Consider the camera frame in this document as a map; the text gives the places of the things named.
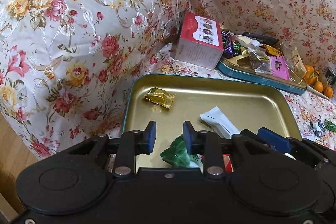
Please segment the green tea snack packet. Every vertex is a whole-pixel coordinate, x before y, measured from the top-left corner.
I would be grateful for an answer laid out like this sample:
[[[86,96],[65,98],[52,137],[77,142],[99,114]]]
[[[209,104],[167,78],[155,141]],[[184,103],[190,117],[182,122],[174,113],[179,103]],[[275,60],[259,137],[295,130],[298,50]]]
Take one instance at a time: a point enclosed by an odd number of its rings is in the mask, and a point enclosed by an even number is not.
[[[190,155],[187,152],[183,135],[177,137],[171,145],[160,153],[161,159],[174,168],[201,168],[201,155]]]

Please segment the white plain snack packet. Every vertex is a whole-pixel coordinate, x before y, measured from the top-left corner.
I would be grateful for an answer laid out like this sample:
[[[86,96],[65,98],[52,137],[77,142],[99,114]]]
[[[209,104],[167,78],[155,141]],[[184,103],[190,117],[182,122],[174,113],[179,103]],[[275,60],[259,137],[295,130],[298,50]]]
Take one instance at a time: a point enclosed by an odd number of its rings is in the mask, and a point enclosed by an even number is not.
[[[233,123],[215,106],[211,110],[202,113],[200,118],[209,125],[221,138],[231,139],[232,135],[239,134],[240,131]]]

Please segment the blue white blueberry packet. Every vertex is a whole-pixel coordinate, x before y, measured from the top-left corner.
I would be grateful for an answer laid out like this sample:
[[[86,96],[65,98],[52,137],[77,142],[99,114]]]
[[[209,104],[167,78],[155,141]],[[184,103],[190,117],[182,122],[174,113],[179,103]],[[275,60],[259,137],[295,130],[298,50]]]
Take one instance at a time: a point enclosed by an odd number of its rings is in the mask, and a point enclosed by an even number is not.
[[[310,126],[314,135],[318,138],[321,138],[326,132],[326,127],[321,119],[317,119],[315,122],[310,121]]]

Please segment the gold foil candy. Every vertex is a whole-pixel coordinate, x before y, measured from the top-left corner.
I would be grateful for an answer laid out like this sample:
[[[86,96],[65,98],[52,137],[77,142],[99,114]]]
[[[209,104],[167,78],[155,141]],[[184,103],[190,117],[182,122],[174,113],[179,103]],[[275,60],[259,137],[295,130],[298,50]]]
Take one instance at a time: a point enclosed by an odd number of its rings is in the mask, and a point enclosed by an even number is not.
[[[173,106],[175,94],[171,94],[160,88],[151,88],[145,95],[144,100],[162,106],[170,110]]]

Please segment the red white hawthorn packet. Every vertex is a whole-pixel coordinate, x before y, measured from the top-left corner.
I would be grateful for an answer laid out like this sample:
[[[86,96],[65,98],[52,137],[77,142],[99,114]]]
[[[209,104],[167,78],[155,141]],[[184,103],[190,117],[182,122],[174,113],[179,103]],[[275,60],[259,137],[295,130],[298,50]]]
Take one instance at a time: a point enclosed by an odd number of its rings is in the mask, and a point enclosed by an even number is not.
[[[223,154],[223,161],[224,161],[225,171],[232,173],[234,169],[232,166],[231,158],[228,154]]]

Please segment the green Swiss mint candy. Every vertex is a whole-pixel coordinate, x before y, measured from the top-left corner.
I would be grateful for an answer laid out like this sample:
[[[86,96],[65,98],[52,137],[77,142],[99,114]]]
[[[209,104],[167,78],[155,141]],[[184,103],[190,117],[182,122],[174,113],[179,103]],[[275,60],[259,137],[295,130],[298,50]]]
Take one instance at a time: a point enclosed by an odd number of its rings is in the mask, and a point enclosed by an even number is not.
[[[324,121],[324,125],[325,125],[325,128],[327,130],[329,130],[330,132],[336,133],[336,125],[333,122],[331,122],[331,121],[329,121],[329,120],[326,119]]]

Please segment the white hawthorn strip packet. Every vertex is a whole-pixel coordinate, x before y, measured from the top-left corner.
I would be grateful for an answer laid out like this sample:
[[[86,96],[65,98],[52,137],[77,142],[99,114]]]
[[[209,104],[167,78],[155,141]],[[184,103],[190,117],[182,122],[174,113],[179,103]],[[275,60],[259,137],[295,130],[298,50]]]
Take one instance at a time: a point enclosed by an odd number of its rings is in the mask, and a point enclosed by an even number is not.
[[[313,130],[309,130],[309,131],[301,131],[301,136],[302,138],[305,138],[305,139],[309,139],[311,141],[315,141],[315,133]]]

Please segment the empty gold teal tin tray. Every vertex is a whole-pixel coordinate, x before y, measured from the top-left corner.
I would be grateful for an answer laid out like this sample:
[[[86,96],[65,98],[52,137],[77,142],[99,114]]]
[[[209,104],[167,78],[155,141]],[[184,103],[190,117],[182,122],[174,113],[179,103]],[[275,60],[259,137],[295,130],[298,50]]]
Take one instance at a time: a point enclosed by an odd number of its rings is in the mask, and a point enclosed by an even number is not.
[[[197,131],[214,131],[222,138],[244,129],[256,134],[266,127],[283,137],[302,139],[280,91],[241,81],[143,76],[131,88],[123,131],[143,130],[150,121],[157,125],[154,149],[151,155],[136,157],[137,167],[168,168],[160,154],[182,134],[185,121]]]

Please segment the front middle mandarin orange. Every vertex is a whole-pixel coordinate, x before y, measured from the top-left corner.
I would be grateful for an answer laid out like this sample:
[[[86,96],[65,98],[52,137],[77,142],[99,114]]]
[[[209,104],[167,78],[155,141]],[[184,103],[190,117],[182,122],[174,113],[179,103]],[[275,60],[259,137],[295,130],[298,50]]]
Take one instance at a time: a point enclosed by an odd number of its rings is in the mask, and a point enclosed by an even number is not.
[[[323,86],[323,83],[321,81],[316,81],[314,86],[313,86],[314,90],[322,93],[323,90],[324,90],[324,86]]]

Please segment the front right mandarin orange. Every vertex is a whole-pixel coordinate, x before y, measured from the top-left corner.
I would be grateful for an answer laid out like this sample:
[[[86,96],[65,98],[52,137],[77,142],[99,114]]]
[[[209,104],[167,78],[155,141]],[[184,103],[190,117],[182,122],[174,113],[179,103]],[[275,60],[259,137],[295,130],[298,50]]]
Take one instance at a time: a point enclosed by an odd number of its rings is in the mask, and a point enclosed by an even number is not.
[[[327,97],[327,98],[332,98],[333,97],[333,89],[330,86],[327,86],[324,90],[323,90],[323,94]]]

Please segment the pink snack packet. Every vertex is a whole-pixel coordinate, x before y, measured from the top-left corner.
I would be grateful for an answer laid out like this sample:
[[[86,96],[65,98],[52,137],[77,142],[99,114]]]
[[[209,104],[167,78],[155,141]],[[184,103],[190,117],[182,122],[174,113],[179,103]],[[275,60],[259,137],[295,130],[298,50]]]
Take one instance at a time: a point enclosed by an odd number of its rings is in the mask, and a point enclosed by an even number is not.
[[[283,80],[290,80],[289,71],[283,56],[270,56],[272,76]]]

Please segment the snack-filled teal tin tray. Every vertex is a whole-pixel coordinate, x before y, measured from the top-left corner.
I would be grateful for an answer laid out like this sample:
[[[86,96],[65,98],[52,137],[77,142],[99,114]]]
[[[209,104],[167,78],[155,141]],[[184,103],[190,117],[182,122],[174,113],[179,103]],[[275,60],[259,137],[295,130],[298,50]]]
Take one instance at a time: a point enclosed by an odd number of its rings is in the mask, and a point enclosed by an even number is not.
[[[236,36],[241,44],[241,54],[231,59],[226,59],[222,56],[217,65],[217,69],[221,73],[238,80],[268,85],[288,93],[302,95],[306,92],[304,80],[299,78],[287,64],[290,80],[272,76],[269,57],[284,57],[282,51],[275,47],[276,44],[271,47],[261,44],[257,40],[242,36],[242,34]]]

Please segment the brown paper snack bag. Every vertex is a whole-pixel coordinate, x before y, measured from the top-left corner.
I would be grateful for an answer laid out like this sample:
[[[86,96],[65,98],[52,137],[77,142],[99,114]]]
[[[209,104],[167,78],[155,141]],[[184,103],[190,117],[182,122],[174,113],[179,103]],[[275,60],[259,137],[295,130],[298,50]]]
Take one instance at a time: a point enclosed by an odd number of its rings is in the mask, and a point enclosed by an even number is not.
[[[303,78],[307,70],[302,62],[301,56],[297,47],[287,47],[285,44],[281,45],[281,51],[284,55],[288,67],[299,77]]]

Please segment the red pink snack box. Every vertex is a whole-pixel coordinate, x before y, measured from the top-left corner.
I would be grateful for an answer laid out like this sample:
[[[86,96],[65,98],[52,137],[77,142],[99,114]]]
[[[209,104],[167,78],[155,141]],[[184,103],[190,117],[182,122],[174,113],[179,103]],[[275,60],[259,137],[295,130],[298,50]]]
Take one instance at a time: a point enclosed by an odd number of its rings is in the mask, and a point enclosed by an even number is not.
[[[219,23],[191,12],[185,13],[173,58],[214,69],[223,54]]]

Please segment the floral sofa cover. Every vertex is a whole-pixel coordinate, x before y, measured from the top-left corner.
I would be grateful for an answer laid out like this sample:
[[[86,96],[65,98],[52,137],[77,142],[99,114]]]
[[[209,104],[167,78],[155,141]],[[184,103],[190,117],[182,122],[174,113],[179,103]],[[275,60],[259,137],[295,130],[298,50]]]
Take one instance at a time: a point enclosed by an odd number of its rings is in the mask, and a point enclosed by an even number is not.
[[[335,60],[335,0],[1,0],[1,113],[39,159],[93,135],[119,135],[145,74],[221,78],[171,57],[184,13]]]

